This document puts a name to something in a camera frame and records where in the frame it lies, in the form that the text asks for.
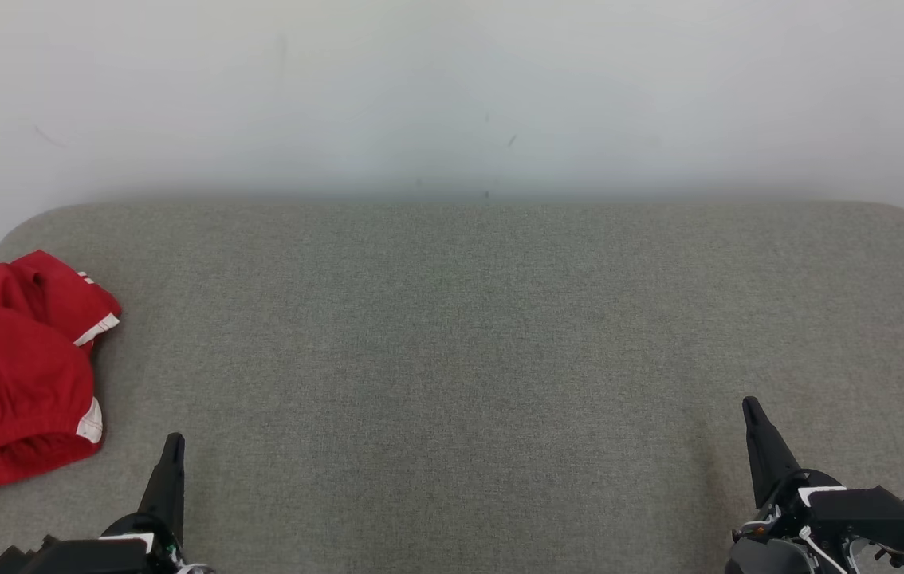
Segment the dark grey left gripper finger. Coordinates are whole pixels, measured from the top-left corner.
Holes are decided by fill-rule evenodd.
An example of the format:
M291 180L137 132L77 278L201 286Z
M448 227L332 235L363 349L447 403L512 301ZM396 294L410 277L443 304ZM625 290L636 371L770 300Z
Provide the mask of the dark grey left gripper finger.
M162 525L176 548L185 538L185 437L168 434L143 492L139 513Z

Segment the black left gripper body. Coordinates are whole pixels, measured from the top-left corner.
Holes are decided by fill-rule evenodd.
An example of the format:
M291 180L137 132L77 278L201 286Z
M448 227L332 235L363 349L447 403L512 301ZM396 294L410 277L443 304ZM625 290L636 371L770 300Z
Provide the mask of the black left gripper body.
M142 574L215 574L210 564L189 562L183 555L183 519L157 513L130 513L100 535L100 541L141 541L146 566Z

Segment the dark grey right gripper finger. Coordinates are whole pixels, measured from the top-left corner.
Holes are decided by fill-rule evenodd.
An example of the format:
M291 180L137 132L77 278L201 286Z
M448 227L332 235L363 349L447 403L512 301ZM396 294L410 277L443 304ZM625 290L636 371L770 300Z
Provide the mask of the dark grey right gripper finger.
M763 509L784 480L801 472L802 466L757 397L744 397L742 411L754 504L756 509Z

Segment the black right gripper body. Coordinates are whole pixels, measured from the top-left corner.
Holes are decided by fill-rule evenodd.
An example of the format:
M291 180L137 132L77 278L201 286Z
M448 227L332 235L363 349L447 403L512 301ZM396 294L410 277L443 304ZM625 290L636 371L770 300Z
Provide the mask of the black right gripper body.
M755 519L732 531L726 574L848 574L844 542L820 539L810 497L848 488L810 469L776 481Z

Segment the red shorts with white trim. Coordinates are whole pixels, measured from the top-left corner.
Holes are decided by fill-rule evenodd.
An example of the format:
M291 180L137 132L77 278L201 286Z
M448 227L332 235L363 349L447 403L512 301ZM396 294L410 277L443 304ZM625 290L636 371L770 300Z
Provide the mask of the red shorts with white trim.
M122 312L87 273L48 252L0 264L0 487L100 449L92 348Z

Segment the grey fabric sofa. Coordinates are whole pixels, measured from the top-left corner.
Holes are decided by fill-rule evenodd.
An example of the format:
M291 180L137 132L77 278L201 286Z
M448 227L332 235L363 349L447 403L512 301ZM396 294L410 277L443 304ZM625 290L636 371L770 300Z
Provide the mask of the grey fabric sofa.
M904 495L904 210L109 203L23 222L123 305L94 457L0 488L0 553L92 537L186 437L223 574L721 574L741 410Z

